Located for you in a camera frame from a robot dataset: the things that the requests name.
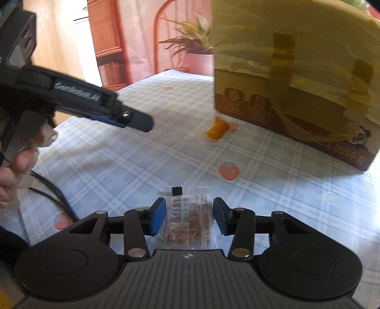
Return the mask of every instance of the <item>plant pot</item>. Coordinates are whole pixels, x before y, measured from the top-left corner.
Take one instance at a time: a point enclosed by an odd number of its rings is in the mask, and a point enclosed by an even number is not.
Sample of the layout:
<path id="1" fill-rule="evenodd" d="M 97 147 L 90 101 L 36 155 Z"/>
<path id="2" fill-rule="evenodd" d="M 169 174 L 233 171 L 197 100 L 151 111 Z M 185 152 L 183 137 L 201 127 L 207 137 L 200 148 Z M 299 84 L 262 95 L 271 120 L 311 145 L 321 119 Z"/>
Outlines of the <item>plant pot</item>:
<path id="1" fill-rule="evenodd" d="M 380 20 L 380 13 L 376 11 L 372 6 L 368 8 L 368 14 L 370 14 L 373 18 Z"/>
<path id="2" fill-rule="evenodd" d="M 185 63 L 190 73 L 214 76 L 214 55 L 187 53 Z"/>

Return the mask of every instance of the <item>cardboard box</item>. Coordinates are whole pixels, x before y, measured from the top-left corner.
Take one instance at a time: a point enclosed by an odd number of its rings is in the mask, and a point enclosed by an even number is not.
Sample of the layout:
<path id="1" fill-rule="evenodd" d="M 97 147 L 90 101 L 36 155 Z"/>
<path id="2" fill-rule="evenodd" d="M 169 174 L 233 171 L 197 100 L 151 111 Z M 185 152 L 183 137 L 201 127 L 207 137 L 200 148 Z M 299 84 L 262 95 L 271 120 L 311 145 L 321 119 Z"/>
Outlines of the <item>cardboard box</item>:
<path id="1" fill-rule="evenodd" d="M 380 24 L 338 0 L 214 0 L 215 108 L 367 170 Z"/>

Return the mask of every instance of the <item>human hand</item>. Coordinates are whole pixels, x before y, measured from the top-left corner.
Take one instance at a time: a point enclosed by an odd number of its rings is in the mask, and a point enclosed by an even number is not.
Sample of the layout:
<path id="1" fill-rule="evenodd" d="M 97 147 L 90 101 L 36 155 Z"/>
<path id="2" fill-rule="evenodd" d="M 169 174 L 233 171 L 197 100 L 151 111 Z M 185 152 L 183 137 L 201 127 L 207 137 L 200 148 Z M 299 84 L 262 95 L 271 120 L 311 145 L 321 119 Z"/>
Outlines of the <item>human hand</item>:
<path id="1" fill-rule="evenodd" d="M 21 182 L 22 176 L 34 167 L 37 157 L 38 151 L 32 147 L 20 152 L 11 167 L 0 167 L 1 202 L 10 202 L 15 198 L 17 185 Z"/>
<path id="2" fill-rule="evenodd" d="M 0 202 L 10 202 L 15 199 L 23 176 L 37 163 L 37 147 L 48 147 L 56 139 L 57 133 L 51 126 L 46 124 L 41 128 L 37 136 L 32 139 L 31 147 L 23 150 L 16 156 L 11 167 L 0 167 Z"/>

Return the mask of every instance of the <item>handheld controller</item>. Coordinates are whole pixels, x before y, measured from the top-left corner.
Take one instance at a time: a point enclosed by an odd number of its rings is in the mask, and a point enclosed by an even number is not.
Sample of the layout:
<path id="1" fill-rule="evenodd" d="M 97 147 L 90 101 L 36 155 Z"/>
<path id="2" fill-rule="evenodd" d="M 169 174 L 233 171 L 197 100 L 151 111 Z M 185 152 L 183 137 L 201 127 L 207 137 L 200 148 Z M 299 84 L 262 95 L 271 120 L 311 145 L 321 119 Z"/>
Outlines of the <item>handheld controller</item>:
<path id="1" fill-rule="evenodd" d="M 36 15 L 10 1 L 0 11 L 2 150 L 11 160 L 55 111 L 149 132 L 151 116 L 123 105 L 113 91 L 30 64 L 36 48 Z M 0 155 L 2 166 L 7 163 Z"/>

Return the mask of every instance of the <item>green leaves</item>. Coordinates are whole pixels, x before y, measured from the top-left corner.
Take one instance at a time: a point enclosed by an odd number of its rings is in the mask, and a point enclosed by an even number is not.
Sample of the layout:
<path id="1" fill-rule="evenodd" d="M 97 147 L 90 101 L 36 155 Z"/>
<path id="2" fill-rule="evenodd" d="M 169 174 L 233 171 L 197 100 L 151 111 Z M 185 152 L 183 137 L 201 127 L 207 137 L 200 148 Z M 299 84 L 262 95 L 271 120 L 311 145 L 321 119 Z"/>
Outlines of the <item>green leaves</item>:
<path id="1" fill-rule="evenodd" d="M 341 0 L 347 4 L 350 4 L 363 12 L 367 12 L 368 4 L 363 0 Z"/>
<path id="2" fill-rule="evenodd" d="M 195 19 L 197 24 L 185 21 L 171 21 L 167 19 L 167 21 L 180 26 L 179 28 L 176 28 L 176 30 L 181 36 L 159 42 L 159 44 L 169 44 L 165 49 L 174 47 L 175 51 L 172 54 L 172 57 L 179 53 L 212 54 L 212 23 L 207 17 L 204 17 L 198 12 Z"/>

